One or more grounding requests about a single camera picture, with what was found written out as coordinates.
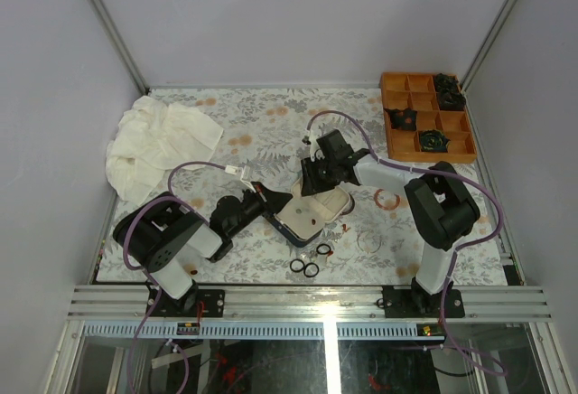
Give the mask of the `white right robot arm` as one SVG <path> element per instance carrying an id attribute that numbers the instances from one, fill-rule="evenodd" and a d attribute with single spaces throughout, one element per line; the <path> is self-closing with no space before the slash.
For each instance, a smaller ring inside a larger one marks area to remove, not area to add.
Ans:
<path id="1" fill-rule="evenodd" d="M 412 294 L 412 306 L 421 316 L 443 308 L 443 284 L 448 277 L 456 242 L 471 233 L 480 209 L 454 168 L 439 162 L 416 171 L 406 165 L 380 159 L 375 152 L 354 150 L 337 129 L 316 138 L 309 132 L 303 142 L 309 156 L 301 160 L 302 195 L 327 192 L 342 183 L 367 186 L 406 199 L 415 227 L 424 241 L 421 266 L 415 275 L 420 287 Z"/>

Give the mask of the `cream and navy jewelry box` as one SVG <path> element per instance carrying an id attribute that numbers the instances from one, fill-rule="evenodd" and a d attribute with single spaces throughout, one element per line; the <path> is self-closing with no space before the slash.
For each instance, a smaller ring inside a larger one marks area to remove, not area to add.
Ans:
<path id="1" fill-rule="evenodd" d="M 302 196 L 301 189 L 302 177 L 291 188 L 292 200 L 281 212 L 267 219 L 297 248 L 303 248 L 319 237 L 324 227 L 335 222 L 350 202 L 350 195 L 339 186 L 313 196 Z M 302 213 L 296 213 L 296 209 L 301 209 Z M 311 224 L 311 219 L 317 221 L 315 225 Z"/>

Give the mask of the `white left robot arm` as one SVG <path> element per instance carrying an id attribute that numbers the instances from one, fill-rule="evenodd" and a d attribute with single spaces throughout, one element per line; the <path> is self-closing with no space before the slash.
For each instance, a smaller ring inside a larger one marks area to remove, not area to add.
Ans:
<path id="1" fill-rule="evenodd" d="M 113 239 L 123 248 L 125 261 L 137 262 L 135 267 L 167 295 L 166 305 L 176 315 L 188 316 L 198 304 L 195 283 L 177 255 L 189 248 L 217 262 L 232 249 L 232 240 L 240 231 L 260 216 L 277 214 L 293 198 L 260 182 L 251 185 L 240 199 L 232 195 L 220 198 L 208 220 L 170 192 L 163 192 L 114 228 Z"/>

